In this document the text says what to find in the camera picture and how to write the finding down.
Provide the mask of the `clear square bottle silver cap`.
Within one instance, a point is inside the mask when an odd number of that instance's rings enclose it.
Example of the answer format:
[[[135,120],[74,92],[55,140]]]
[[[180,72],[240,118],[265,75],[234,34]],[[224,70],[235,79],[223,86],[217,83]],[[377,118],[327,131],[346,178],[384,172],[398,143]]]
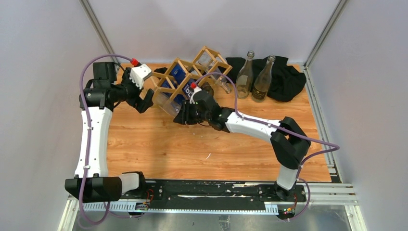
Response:
[[[172,117],[176,117],[181,110],[179,103],[170,100],[169,97],[162,92],[156,92],[154,94],[153,103]]]

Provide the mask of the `clear bottle white label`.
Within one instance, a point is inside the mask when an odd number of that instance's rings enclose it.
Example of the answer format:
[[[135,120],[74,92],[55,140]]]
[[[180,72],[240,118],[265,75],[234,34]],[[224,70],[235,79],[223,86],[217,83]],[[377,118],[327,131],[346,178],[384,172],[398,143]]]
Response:
[[[267,59],[266,65],[263,70],[257,76],[253,89],[252,89],[252,99],[256,103],[261,103],[265,100],[271,81],[272,74],[271,70],[276,60],[275,55],[270,55]]]

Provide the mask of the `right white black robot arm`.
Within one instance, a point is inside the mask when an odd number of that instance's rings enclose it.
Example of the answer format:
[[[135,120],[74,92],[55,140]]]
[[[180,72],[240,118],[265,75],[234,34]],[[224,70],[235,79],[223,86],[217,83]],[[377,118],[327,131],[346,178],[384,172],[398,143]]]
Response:
[[[173,120],[181,125],[195,125],[207,122],[215,130],[227,133],[241,133],[269,142],[280,163],[278,178],[272,193],[281,201],[287,201],[294,194],[301,162],[311,142],[294,119],[267,120],[244,114],[235,109],[222,107],[207,93],[184,100]]]

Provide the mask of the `clear bottle gold black label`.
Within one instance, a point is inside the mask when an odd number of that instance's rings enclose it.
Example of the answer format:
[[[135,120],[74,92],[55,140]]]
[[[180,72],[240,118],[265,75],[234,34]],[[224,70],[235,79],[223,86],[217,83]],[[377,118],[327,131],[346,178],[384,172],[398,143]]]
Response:
[[[248,51],[245,63],[239,71],[236,79],[237,96],[239,99],[245,99],[250,93],[253,82],[253,58],[254,51]]]

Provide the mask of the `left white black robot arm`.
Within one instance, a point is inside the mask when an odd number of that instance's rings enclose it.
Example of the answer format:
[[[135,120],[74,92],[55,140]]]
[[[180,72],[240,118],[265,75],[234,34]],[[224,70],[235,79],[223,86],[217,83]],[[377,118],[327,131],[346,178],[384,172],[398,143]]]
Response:
[[[117,83],[116,63],[93,63],[93,79],[86,83],[79,97],[83,122],[80,157],[74,177],[66,179],[64,187],[83,203],[118,201],[126,193],[141,199],[147,194],[142,172],[110,177],[107,167],[108,130],[114,109],[126,102],[144,113],[153,105],[152,89],[144,98],[140,96],[152,70],[138,61],[133,61],[132,65],[124,70],[121,82]]]

